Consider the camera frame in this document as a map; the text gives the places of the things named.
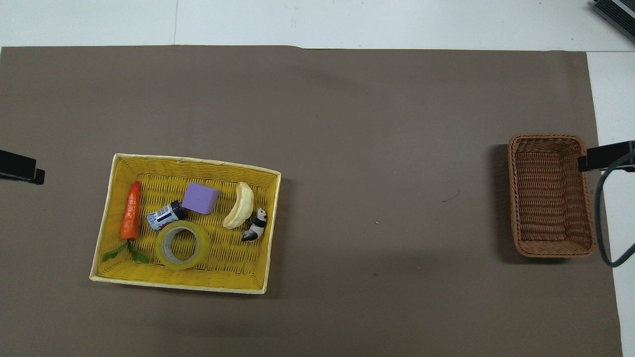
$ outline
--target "panda figurine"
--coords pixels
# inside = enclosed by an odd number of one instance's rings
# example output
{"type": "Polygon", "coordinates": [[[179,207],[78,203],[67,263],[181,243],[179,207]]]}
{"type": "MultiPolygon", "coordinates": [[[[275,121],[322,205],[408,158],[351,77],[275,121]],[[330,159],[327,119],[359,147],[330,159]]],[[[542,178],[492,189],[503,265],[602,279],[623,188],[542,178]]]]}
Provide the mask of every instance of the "panda figurine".
{"type": "Polygon", "coordinates": [[[265,231],[265,226],[267,226],[267,212],[258,207],[256,214],[251,216],[249,222],[251,223],[251,227],[249,227],[248,230],[243,231],[241,241],[251,242],[260,238],[262,233],[265,231]]]}

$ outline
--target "orange carrot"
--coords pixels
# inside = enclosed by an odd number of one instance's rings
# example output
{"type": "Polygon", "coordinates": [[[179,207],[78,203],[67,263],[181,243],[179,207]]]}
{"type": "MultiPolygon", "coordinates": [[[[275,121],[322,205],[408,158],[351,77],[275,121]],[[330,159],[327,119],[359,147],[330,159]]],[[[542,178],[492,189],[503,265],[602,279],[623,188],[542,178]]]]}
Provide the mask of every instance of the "orange carrot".
{"type": "Polygon", "coordinates": [[[121,222],[121,239],[131,241],[139,237],[139,209],[141,208],[141,182],[135,181],[128,193],[128,205],[121,222]]]}

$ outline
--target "brown paper backdrop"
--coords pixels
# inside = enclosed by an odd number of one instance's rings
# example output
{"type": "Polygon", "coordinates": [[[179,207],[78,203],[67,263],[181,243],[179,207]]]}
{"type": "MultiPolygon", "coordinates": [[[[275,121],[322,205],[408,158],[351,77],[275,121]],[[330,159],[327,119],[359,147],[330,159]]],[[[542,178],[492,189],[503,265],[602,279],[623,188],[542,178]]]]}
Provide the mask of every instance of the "brown paper backdrop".
{"type": "MultiPolygon", "coordinates": [[[[617,356],[598,255],[530,260],[517,133],[597,144],[584,53],[3,48],[3,356],[617,356]],[[115,152],[283,173],[269,291],[88,279],[115,152]]],[[[596,175],[591,175],[591,184],[596,175]]]]}

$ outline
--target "white table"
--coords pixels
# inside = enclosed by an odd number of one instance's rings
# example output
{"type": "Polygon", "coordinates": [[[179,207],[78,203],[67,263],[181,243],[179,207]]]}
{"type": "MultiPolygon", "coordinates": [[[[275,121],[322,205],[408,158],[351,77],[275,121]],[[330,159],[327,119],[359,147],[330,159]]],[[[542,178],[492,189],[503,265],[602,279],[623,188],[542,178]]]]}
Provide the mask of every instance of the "white table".
{"type": "MultiPolygon", "coordinates": [[[[586,51],[599,143],[635,140],[635,43],[586,0],[0,2],[0,46],[145,44],[586,51]]],[[[633,198],[635,174],[611,175],[605,201],[614,257],[635,241],[633,198]]],[[[635,357],[635,259],[613,277],[622,349],[635,357]]]]}

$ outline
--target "purple foam block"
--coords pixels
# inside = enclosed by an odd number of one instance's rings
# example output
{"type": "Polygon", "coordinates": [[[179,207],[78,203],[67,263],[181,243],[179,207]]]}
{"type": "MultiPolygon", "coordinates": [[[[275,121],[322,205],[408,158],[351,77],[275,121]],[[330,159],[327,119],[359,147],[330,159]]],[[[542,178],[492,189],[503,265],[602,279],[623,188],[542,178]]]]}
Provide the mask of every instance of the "purple foam block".
{"type": "Polygon", "coordinates": [[[185,190],[181,206],[204,215],[211,213],[216,206],[220,191],[209,186],[190,182],[185,190]]]}

